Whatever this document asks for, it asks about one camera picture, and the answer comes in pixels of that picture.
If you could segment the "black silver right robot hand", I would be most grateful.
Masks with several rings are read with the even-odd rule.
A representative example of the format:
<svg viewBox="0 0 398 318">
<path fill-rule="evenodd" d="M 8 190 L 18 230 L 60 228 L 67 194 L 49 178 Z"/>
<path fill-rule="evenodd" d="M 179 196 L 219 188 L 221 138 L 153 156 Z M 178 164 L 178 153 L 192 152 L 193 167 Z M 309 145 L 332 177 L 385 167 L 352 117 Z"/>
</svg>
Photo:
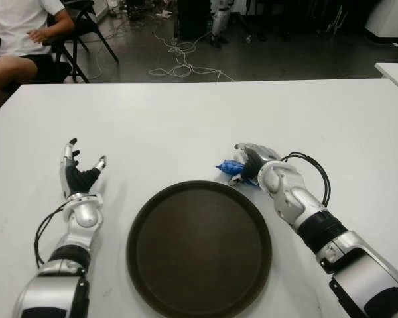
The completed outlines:
<svg viewBox="0 0 398 318">
<path fill-rule="evenodd" d="M 281 157 L 270 148 L 266 146 L 246 142 L 237 143 L 234 148 L 240 150 L 246 155 L 245 166 L 243 170 L 231 177 L 228 181 L 230 186 L 236 186 L 243 182 L 257 182 L 257 176 L 260 169 L 270 161 L 280 161 Z"/>
</svg>

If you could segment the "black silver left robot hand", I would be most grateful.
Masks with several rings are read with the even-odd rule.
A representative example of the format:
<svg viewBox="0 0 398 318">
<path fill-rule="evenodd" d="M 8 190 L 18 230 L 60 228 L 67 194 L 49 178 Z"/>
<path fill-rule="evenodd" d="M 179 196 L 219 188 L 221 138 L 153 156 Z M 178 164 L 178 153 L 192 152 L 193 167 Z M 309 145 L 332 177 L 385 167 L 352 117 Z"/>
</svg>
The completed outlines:
<svg viewBox="0 0 398 318">
<path fill-rule="evenodd" d="M 90 189 L 107 166 L 107 156 L 101 156 L 91 169 L 79 170 L 79 161 L 76 160 L 76 157 L 80 154 L 80 151 L 74 150 L 77 141 L 77 138 L 72 138 L 64 146 L 60 159 L 60 184 L 65 200 L 69 200 L 70 197 L 78 193 L 89 194 Z"/>
</svg>

